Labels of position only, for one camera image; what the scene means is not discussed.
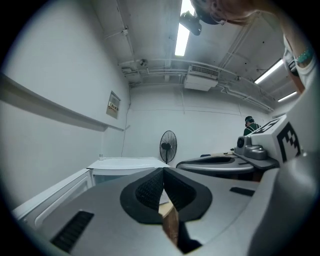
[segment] standing fan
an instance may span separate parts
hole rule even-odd
[[[166,164],[171,162],[177,153],[177,138],[171,131],[167,130],[160,140],[160,155]]]

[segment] fluorescent light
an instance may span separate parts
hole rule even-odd
[[[280,59],[276,64],[274,64],[271,68],[269,68],[264,74],[262,74],[262,76],[260,76],[257,80],[255,80],[254,82],[256,84],[261,83],[265,78],[267,78],[268,76],[270,76],[277,68],[279,68],[282,64],[284,63],[284,61],[282,59]]]
[[[297,94],[297,92],[295,91],[295,92],[293,92],[293,93],[291,93],[291,94],[289,94],[289,95],[287,95],[287,96],[279,99],[278,102],[282,102],[282,101],[284,101],[285,99],[288,99],[288,98],[290,98],[291,96],[296,95],[296,94]]]
[[[195,9],[192,6],[190,0],[182,0],[180,15],[187,11],[189,11],[191,14],[195,13]],[[176,45],[175,45],[175,53],[174,53],[175,55],[185,56],[189,34],[190,34],[190,31],[179,23],[178,35],[176,38]]]

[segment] cap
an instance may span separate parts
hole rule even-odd
[[[247,123],[250,119],[253,119],[251,115],[247,116],[244,120],[245,120],[245,123]]]

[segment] white tabletop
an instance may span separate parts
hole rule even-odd
[[[101,169],[101,170],[131,170],[131,169],[145,169],[145,168],[160,168],[170,167],[164,162],[155,157],[104,157],[102,160],[97,160],[88,169]]]

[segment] white cabinet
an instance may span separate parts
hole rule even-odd
[[[67,204],[93,185],[91,171],[80,170],[23,203],[12,214],[36,230],[58,206]]]

